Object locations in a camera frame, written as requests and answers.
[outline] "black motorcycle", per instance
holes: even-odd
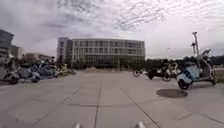
[[[165,82],[169,82],[172,78],[171,71],[168,66],[163,66],[161,69],[148,69],[144,71],[135,69],[133,75],[139,77],[141,74],[146,75],[150,80],[154,77],[161,77]]]

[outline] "electric scooter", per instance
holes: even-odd
[[[188,89],[189,86],[194,82],[208,81],[211,82],[212,85],[217,83],[217,80],[214,76],[213,66],[208,57],[209,52],[210,49],[205,50],[197,57],[198,62],[202,62],[202,64],[196,64],[193,62],[186,63],[184,70],[182,70],[181,73],[177,76],[178,86],[182,90]]]

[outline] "parked scooter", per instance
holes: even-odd
[[[202,72],[198,68],[199,64],[186,63],[185,69],[177,76],[178,85],[182,90],[186,90],[194,82],[209,81],[212,85],[217,83],[214,76],[213,66],[208,57],[209,50],[205,50],[201,55],[199,55],[198,62],[202,62],[201,68]]]
[[[59,73],[56,71],[54,66],[41,64],[36,71],[40,74],[43,78],[57,78]]]
[[[14,70],[10,70],[7,66],[9,65],[10,61],[12,60],[9,58],[0,57],[0,81],[15,85],[19,81],[19,76]]]
[[[29,64],[19,67],[17,73],[20,79],[24,79],[24,82],[26,80],[31,80],[33,83],[40,81],[40,74],[37,72],[32,72]]]

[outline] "white scooter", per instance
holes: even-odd
[[[213,66],[211,65],[211,61],[208,57],[209,52],[210,49],[205,50],[197,57],[199,60],[198,62],[202,62],[201,71],[197,64],[190,62],[186,64],[185,69],[177,76],[178,85],[182,90],[188,89],[193,82],[209,81],[212,85],[217,83],[214,76]]]
[[[5,56],[0,57],[0,81],[8,82],[9,84],[15,85],[19,82],[19,75],[16,71],[10,71],[6,66],[10,62],[10,58]]]

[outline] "white building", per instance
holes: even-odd
[[[67,61],[72,65],[82,61],[84,64],[94,65],[99,61],[118,63],[120,59],[129,62],[144,60],[144,41],[98,38],[58,39],[58,61]]]
[[[21,59],[23,56],[23,49],[21,47],[11,45],[10,53],[13,55],[14,58]]]

